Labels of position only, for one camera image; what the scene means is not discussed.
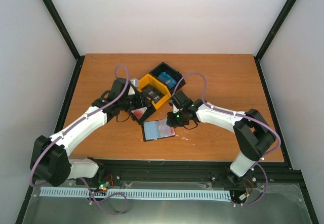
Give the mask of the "red white credit cards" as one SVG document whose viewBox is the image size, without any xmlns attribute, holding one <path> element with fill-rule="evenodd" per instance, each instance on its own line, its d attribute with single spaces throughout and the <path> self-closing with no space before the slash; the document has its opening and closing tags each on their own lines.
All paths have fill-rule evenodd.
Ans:
<svg viewBox="0 0 324 224">
<path fill-rule="evenodd" d="M 136 119 L 140 119 L 144 115 L 146 110 L 147 107 L 142 107 L 142 108 L 132 110 L 131 113 L 135 116 Z"/>
</svg>

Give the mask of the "black bin with red cards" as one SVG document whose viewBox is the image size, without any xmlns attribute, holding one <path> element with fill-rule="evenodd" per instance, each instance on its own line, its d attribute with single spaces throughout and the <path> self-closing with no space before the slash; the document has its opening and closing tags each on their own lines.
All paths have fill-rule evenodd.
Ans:
<svg viewBox="0 0 324 224">
<path fill-rule="evenodd" d="M 143 106 L 141 108 L 131 110 L 130 117 L 133 121 L 137 122 L 139 125 L 142 125 L 155 112 L 156 109 L 153 105 Z"/>
</svg>

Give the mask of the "black card holder wallet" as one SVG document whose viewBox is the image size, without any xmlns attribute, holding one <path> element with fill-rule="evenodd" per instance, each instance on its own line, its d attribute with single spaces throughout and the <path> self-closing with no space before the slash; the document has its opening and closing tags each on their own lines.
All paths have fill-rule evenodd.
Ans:
<svg viewBox="0 0 324 224">
<path fill-rule="evenodd" d="M 158 121 L 148 121 L 142 124 L 142 134 L 143 134 L 143 141 L 155 141 L 164 139 L 160 137 L 159 128 L 158 128 Z"/>
</svg>

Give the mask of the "yellow bin with black cards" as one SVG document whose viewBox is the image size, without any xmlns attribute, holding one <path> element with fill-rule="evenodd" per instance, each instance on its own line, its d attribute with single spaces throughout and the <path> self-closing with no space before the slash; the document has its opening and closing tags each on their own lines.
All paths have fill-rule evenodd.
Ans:
<svg viewBox="0 0 324 224">
<path fill-rule="evenodd" d="M 150 74 L 140 79 L 139 91 L 144 93 L 156 110 L 171 97 L 168 87 Z"/>
</svg>

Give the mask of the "black bin with blue cards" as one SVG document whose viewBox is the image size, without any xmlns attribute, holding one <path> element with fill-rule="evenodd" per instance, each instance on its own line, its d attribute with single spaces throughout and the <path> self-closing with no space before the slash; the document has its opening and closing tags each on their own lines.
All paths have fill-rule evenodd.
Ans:
<svg viewBox="0 0 324 224">
<path fill-rule="evenodd" d="M 149 74 L 166 85 L 171 94 L 186 84 L 185 79 L 182 78 L 183 75 L 165 62 L 161 62 Z"/>
</svg>

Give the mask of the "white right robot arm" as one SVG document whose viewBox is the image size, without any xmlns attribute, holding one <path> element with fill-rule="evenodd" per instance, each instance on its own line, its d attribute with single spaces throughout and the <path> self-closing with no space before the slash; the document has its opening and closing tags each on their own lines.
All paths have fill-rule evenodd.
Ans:
<svg viewBox="0 0 324 224">
<path fill-rule="evenodd" d="M 208 123 L 234 133 L 240 152 L 231 163 L 230 170 L 237 177 L 244 176 L 263 158 L 279 136 L 264 120 L 259 111 L 232 111 L 217 107 L 202 100 L 187 100 L 169 104 L 173 107 L 167 114 L 167 125 L 173 128 L 186 127 L 192 120 L 196 126 Z"/>
</svg>

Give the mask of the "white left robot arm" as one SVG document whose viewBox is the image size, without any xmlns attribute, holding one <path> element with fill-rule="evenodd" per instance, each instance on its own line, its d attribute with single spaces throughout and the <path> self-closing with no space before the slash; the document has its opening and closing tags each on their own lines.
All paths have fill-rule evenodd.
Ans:
<svg viewBox="0 0 324 224">
<path fill-rule="evenodd" d="M 91 133 L 116 118 L 121 111 L 145 106 L 145 97 L 139 91 L 138 79 L 117 78 L 77 120 L 50 137 L 39 136 L 33 146 L 30 169 L 35 175 L 54 187 L 66 180 L 88 178 L 95 185 L 105 180 L 105 171 L 93 158 L 71 159 L 75 148 Z"/>
</svg>

